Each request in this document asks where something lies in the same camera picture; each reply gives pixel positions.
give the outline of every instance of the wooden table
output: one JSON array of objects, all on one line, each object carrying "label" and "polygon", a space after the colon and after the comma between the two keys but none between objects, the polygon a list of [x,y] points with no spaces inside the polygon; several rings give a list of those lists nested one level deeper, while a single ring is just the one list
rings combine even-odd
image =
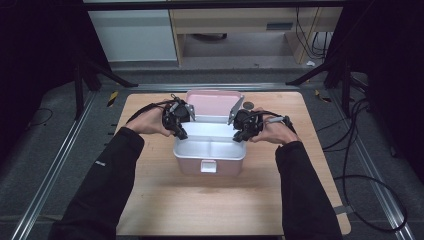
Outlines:
[{"label": "wooden table", "polygon": [[[290,116],[312,165],[334,207],[342,205],[300,93],[243,93],[245,101]],[[176,94],[185,98],[185,94]],[[118,128],[141,107],[170,99],[169,94],[132,94]],[[276,145],[247,143],[237,177],[183,175],[173,154],[174,137],[143,135],[134,189],[117,227],[118,235],[224,236],[283,235],[280,176]],[[346,214],[338,215],[343,234],[350,232]]]}]

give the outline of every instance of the aluminum rail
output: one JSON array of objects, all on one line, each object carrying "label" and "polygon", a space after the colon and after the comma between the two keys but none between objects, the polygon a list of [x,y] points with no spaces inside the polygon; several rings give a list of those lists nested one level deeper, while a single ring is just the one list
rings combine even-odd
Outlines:
[{"label": "aluminum rail", "polygon": [[86,11],[167,10],[167,9],[222,9],[222,8],[294,8],[345,7],[369,0],[218,0],[218,1],[163,1],[111,3],[54,3],[56,7]]},{"label": "aluminum rail", "polygon": [[193,89],[219,89],[237,91],[284,91],[297,90],[297,86],[287,86],[285,83],[241,83],[241,84],[139,84],[138,87],[126,88],[127,91],[142,92],[187,92]]},{"label": "aluminum rail", "polygon": [[41,183],[37,193],[35,194],[25,214],[16,226],[11,238],[12,240],[21,240],[28,237],[35,221],[37,220],[38,215],[40,214],[41,209],[44,206],[44,203],[47,200],[47,197],[50,194],[51,189],[53,188],[54,183],[56,182],[57,177],[59,176],[60,170],[62,169],[63,164],[65,163],[66,158],[72,149],[75,139],[77,138],[81,127],[87,118],[95,97],[96,92],[89,92],[85,103],[86,107],[84,112],[82,113],[81,117],[74,122],[71,129],[69,130],[68,135],[63,141],[63,144],[60,147],[59,152],[57,153],[52,165],[50,166],[50,169],[47,172],[43,182]]},{"label": "aluminum rail", "polygon": [[[337,107],[337,110],[339,111],[341,116],[344,116],[344,112],[339,104],[340,98],[337,96],[333,91],[329,92],[332,99],[337,99],[338,101],[334,101]],[[345,126],[347,129],[349,129],[350,123],[348,120],[343,121],[345,123]],[[368,151],[362,142],[360,136],[356,138],[356,141],[354,143],[356,152],[358,154],[358,158],[362,163],[362,166],[366,172],[366,174],[372,178],[375,178],[377,180],[380,180],[381,182],[384,182],[384,179],[380,172],[378,171],[377,167],[375,166],[371,156],[368,154]],[[403,222],[403,214],[400,210],[396,200],[392,196],[389,190],[381,186],[380,184],[371,183],[371,186],[374,190],[375,195],[377,196],[377,199],[380,201],[381,207],[383,208],[383,211],[385,212],[387,219],[389,220],[390,225],[393,228],[396,228],[400,226],[400,224]],[[415,239],[411,228],[408,224],[406,224],[401,230],[396,232],[396,237],[399,240],[413,240]]]}]

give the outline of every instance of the hand-mounted camera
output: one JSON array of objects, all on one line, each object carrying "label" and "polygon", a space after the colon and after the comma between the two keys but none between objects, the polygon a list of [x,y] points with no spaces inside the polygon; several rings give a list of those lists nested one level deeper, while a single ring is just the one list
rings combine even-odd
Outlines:
[{"label": "hand-mounted camera", "polygon": [[274,118],[269,119],[268,122],[284,123],[290,130],[296,133],[293,123],[290,121],[288,116],[282,116],[269,111],[248,111],[240,109],[243,100],[244,96],[242,96],[231,109],[230,116],[228,118],[228,125],[234,121],[234,129],[238,130],[234,134],[234,141],[247,141],[251,137],[257,136],[263,130],[263,115],[274,116]]},{"label": "hand-mounted camera", "polygon": [[127,121],[130,122],[138,115],[143,112],[147,112],[155,107],[163,108],[162,112],[162,124],[167,130],[174,132],[174,136],[183,140],[187,138],[187,132],[184,130],[181,123],[190,122],[190,117],[196,121],[194,107],[191,104],[186,103],[184,100],[179,97],[171,94],[173,100],[163,101],[159,103],[151,103],[140,110],[138,110],[134,115]]}]

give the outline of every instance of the small yellow object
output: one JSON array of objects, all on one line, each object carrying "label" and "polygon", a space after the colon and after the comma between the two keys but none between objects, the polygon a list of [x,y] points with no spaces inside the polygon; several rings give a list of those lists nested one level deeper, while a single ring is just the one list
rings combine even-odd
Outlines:
[{"label": "small yellow object", "polygon": [[319,91],[318,90],[315,90],[315,96],[317,96],[323,102],[331,102],[331,99],[330,98],[323,98],[323,97],[321,97],[321,95],[319,94]]},{"label": "small yellow object", "polygon": [[107,106],[111,107],[113,103],[115,102],[116,97],[118,96],[118,91],[114,91],[109,98],[109,101],[107,102]]}]

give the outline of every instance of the hand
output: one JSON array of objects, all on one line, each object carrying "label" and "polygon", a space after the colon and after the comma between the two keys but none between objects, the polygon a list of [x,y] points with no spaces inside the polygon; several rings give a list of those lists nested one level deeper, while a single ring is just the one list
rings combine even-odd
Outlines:
[{"label": "hand", "polygon": [[[255,108],[253,111],[264,111],[263,108]],[[267,141],[275,144],[287,144],[289,142],[301,141],[300,138],[292,132],[284,123],[270,123],[268,120],[274,116],[264,115],[263,130],[257,135],[249,139],[251,142]]]},{"label": "hand", "polygon": [[160,133],[169,137],[172,132],[166,130],[162,124],[163,108],[155,107],[147,112],[141,113],[134,120],[130,121],[125,127],[133,130],[138,134],[155,134]]}]

